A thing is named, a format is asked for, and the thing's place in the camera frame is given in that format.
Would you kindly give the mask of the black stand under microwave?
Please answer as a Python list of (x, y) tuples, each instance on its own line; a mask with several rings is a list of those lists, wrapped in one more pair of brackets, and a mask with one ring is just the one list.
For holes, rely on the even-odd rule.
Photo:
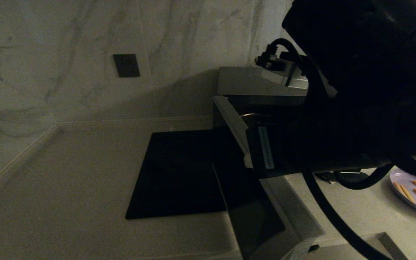
[[(349, 182), (361, 181), (368, 177), (368, 175), (363, 172), (341, 172), (341, 175), (344, 180)], [(334, 172), (316, 173), (315, 176), (329, 183), (339, 182)]]

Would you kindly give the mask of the dark single wall socket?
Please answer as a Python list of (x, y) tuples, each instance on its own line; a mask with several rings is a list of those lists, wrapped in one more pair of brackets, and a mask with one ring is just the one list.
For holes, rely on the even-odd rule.
[(114, 54), (114, 64), (118, 77), (133, 78), (140, 77), (140, 69), (135, 54)]

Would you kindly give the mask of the black glass microwave door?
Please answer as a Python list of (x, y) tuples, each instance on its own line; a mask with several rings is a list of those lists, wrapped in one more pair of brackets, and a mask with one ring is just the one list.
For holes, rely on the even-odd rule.
[(311, 259), (325, 231), (284, 175), (257, 179), (253, 169), (244, 167), (248, 128), (226, 97), (213, 97), (213, 169), (241, 256)]

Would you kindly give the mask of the black induction cooktop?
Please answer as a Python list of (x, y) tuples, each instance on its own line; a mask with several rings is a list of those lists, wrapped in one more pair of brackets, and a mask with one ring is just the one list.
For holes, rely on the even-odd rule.
[(125, 218), (226, 211), (212, 155), (212, 130), (152, 133)]

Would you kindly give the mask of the purple plate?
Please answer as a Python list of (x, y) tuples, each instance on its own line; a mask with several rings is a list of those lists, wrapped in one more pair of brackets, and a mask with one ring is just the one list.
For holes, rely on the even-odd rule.
[[(409, 206), (416, 209), (416, 193), (414, 192), (416, 185), (412, 182), (413, 180), (416, 180), (416, 176), (406, 173), (400, 169), (393, 169), (389, 173), (389, 179), (390, 179), (391, 187), (394, 189), (395, 193), (401, 199), (403, 199), (403, 201), (406, 202)], [(413, 196), (415, 203), (412, 203), (411, 201), (409, 201), (409, 199), (406, 199), (405, 197), (403, 197), (399, 193), (399, 191), (395, 188), (393, 182), (397, 182), (400, 185), (404, 185), (406, 189), (410, 192), (411, 196)]]

